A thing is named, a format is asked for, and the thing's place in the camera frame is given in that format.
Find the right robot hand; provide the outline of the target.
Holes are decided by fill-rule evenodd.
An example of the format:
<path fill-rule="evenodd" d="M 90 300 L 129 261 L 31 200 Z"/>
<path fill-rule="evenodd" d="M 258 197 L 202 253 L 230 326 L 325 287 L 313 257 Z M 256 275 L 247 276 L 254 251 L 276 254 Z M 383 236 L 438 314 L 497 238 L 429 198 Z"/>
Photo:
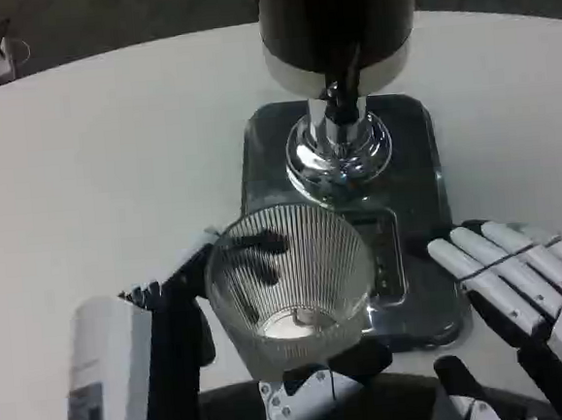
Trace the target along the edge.
<path fill-rule="evenodd" d="M 406 249 L 452 277 L 562 419 L 562 234 L 469 219 Z"/>

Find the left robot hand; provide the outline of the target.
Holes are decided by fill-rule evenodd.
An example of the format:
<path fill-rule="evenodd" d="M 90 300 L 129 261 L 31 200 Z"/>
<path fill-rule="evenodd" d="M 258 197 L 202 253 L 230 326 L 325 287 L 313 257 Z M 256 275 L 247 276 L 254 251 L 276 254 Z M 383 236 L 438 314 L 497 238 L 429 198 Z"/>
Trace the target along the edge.
<path fill-rule="evenodd" d="M 389 350 L 369 339 L 276 382 L 201 391 L 215 347 L 198 299 L 216 241 L 210 229 L 166 279 L 78 306 L 68 420 L 322 420 L 389 366 Z"/>

